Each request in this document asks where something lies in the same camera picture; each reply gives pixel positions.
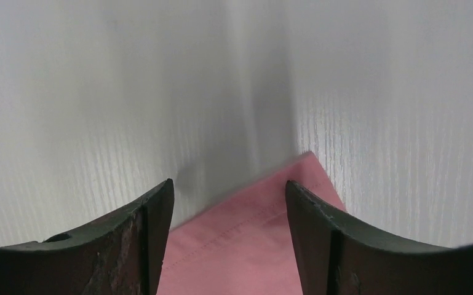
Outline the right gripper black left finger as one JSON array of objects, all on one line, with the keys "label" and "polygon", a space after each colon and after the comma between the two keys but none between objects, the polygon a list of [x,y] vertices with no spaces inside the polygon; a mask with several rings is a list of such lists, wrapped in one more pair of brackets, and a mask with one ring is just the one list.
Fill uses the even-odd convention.
[{"label": "right gripper black left finger", "polygon": [[156,294],[173,204],[167,179],[43,242],[0,247],[0,294]]}]

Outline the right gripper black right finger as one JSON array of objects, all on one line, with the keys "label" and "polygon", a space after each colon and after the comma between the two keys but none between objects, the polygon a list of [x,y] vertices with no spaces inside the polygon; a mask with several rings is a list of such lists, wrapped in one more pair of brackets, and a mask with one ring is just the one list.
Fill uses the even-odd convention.
[{"label": "right gripper black right finger", "polygon": [[446,248],[386,232],[285,187],[304,294],[473,294],[473,244]]}]

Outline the pink t shirt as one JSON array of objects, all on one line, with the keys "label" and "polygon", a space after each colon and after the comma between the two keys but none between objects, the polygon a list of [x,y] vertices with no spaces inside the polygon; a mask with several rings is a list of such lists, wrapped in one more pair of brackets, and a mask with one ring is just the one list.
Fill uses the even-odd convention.
[{"label": "pink t shirt", "polygon": [[158,293],[301,294],[285,204],[289,180],[344,209],[318,158],[306,152],[171,231]]}]

